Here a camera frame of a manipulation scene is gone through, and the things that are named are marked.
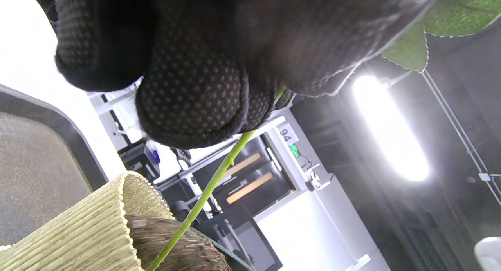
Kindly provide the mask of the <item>person's left hand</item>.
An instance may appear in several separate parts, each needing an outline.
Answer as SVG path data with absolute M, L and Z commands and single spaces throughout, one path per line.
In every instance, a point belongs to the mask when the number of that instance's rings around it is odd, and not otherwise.
M 74 87 L 140 80 L 143 131 L 192 149 L 257 130 L 293 97 L 340 91 L 437 0 L 36 0 Z

